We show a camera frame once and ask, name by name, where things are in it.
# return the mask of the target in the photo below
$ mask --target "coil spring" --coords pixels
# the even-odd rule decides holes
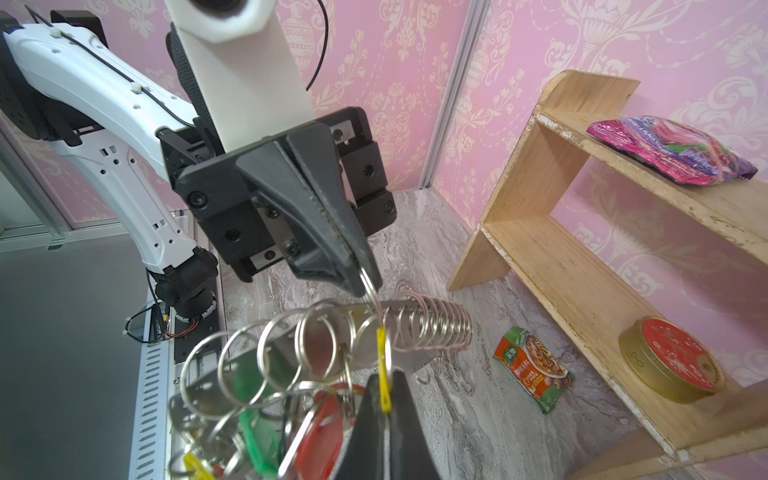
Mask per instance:
[[[384,311],[393,349],[464,349],[472,341],[472,321],[461,305],[414,292],[402,292],[395,300],[405,304],[396,308],[385,303]]]

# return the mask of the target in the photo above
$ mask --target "pink wallpaper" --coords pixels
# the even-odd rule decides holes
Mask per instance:
[[[364,107],[381,148],[390,189],[415,188],[469,2],[323,1],[330,36],[323,69],[311,90],[313,106],[318,114],[347,105]],[[90,10],[101,17],[112,51],[158,84],[186,97],[165,49],[170,18],[162,0],[2,0],[0,8],[20,22],[30,22],[25,3],[45,15],[53,8]],[[296,65],[309,81],[323,44],[323,17],[317,1],[276,3]],[[73,225],[113,217],[88,182],[50,147],[23,135],[17,137],[40,180]],[[162,180],[156,181],[169,207],[183,206]]]
[[[640,79],[625,113],[705,130],[768,180],[766,13],[757,0],[492,0],[435,188],[475,226],[541,89],[567,68]],[[594,160],[553,214],[736,380],[768,377],[768,267]],[[768,478],[768,451],[696,469]]]

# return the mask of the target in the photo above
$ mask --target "round tin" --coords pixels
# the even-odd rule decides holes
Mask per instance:
[[[701,343],[659,316],[645,316],[619,335],[624,360],[663,397],[692,403],[725,388],[725,375]]]

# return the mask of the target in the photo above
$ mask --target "black bracket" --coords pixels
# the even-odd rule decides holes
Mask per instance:
[[[218,264],[211,252],[195,247],[192,257],[181,265],[167,266],[163,273],[150,272],[157,282],[155,293],[182,317],[200,316],[214,300]]]
[[[330,281],[356,296],[365,294],[361,267],[381,285],[365,237],[394,222],[397,211],[362,108],[211,159],[195,132],[158,132],[168,177],[242,281],[282,256],[297,277]],[[342,165],[354,206],[344,195]]]

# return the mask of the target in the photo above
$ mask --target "wooden shelf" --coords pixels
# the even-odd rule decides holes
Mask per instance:
[[[768,185],[681,187],[586,132],[594,121],[617,118],[638,84],[579,71],[550,81],[448,286],[457,290],[514,270],[644,427],[573,479],[634,478],[768,448],[768,380],[742,388],[729,377],[724,391],[681,405],[630,370],[619,334],[659,312],[550,216],[595,156],[768,263]]]
[[[618,338],[658,310],[552,217],[486,223],[481,231],[665,452],[697,443],[741,390],[729,379],[726,392],[681,405],[643,383],[624,361]]]
[[[587,133],[590,124],[610,119],[599,113],[546,111],[536,115],[536,120],[546,128],[768,263],[768,184],[737,178],[711,187],[677,185]]]

